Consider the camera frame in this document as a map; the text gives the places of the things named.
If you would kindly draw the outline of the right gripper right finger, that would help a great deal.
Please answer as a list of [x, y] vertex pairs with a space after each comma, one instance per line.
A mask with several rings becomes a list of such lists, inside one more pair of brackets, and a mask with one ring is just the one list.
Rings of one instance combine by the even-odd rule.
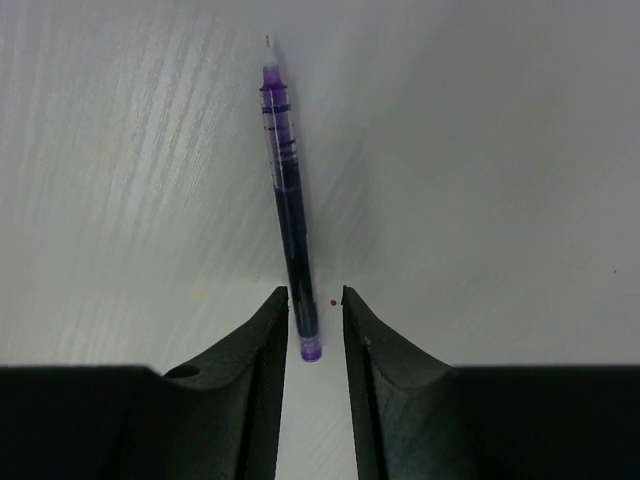
[[450, 366], [342, 297], [362, 479], [635, 479], [635, 365]]

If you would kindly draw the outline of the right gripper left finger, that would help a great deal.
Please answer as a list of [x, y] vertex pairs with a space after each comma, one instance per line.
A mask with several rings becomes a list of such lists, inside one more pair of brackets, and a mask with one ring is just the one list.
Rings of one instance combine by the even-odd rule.
[[158, 373], [5, 366], [5, 479], [271, 479], [288, 339], [279, 287], [236, 330]]

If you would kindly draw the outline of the purple pen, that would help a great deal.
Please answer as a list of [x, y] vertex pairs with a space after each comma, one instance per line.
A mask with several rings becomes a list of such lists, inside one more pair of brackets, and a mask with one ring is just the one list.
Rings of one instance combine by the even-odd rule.
[[304, 361], [311, 363], [321, 358], [322, 343], [311, 276], [301, 173], [289, 92], [269, 36], [265, 37], [259, 92], [300, 354]]

